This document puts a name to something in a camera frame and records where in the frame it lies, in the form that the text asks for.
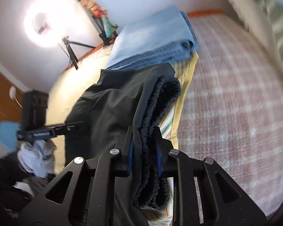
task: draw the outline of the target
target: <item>brown wooden door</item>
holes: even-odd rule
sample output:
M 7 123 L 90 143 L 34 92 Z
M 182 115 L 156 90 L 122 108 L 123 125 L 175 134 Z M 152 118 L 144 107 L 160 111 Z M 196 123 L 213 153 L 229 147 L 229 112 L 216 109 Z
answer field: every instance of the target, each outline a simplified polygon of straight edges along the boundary
M 9 97 L 9 89 L 12 83 L 7 80 L 0 73 L 0 122 L 1 121 L 14 121 L 21 122 L 21 107 L 15 100 L 11 100 Z M 17 100 L 22 103 L 23 92 L 17 89 Z

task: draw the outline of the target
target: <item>bed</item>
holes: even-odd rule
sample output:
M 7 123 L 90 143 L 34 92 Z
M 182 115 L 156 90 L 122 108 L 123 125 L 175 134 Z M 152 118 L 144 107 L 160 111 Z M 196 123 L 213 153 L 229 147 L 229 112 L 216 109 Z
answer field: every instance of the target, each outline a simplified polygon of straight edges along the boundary
M 190 14 L 190 21 L 199 60 L 180 107 L 178 144 L 173 145 L 192 158 L 214 158 L 270 216 L 283 202 L 283 74 L 261 43 L 222 12 Z M 97 82 L 112 47 L 59 77 L 50 91 L 47 124 L 65 121 L 82 93 Z M 60 172 L 64 137 L 54 142 Z M 168 225 L 172 209 L 150 213 L 149 224 Z

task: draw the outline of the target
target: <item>plaid bedspread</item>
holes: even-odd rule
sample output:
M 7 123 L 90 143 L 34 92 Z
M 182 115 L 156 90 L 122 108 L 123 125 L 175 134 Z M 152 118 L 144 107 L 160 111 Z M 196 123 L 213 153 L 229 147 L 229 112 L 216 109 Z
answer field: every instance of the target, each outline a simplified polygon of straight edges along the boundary
M 191 19 L 199 61 L 179 149 L 214 158 L 266 215 L 283 202 L 283 76 L 263 47 L 224 15 Z

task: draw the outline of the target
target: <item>yellow trim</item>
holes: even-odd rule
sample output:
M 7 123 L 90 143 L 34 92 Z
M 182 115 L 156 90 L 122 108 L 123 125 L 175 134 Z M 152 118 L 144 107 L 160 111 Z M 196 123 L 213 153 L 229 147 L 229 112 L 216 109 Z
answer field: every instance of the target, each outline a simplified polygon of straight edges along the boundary
M 179 98 L 176 101 L 175 104 L 175 112 L 174 112 L 174 118 L 172 123 L 172 129 L 171 129 L 171 142 L 173 144 L 174 149 L 178 149 L 178 139 L 177 139 L 177 130 L 179 127 L 179 121 L 180 121 L 180 115 L 183 109 L 184 100 L 186 98 L 186 93 L 188 91 L 188 88 L 190 86 L 190 83 L 192 81 L 195 65 L 199 59 L 198 54 L 195 52 L 193 55 L 193 58 L 191 60 L 191 65 L 188 73 L 188 77 L 186 77 L 185 81 L 182 84 L 181 94 Z

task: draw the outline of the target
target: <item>silver screw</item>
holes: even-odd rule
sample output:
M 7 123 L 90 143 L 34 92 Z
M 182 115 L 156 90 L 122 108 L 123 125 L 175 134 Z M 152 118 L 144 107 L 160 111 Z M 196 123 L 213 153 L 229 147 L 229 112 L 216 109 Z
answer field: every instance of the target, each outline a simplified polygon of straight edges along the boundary
M 110 154 L 111 155 L 117 155 L 119 153 L 119 150 L 118 149 L 111 149 L 110 150 Z
M 178 149 L 171 149 L 171 150 L 170 150 L 170 153 L 171 153 L 172 155 L 178 155 L 178 154 L 179 154 L 179 150 L 178 150 Z
M 84 161 L 84 158 L 80 156 L 76 157 L 74 160 L 75 164 L 81 164 L 83 161 Z
M 206 158 L 205 160 L 206 164 L 212 165 L 214 163 L 214 160 L 212 158 Z

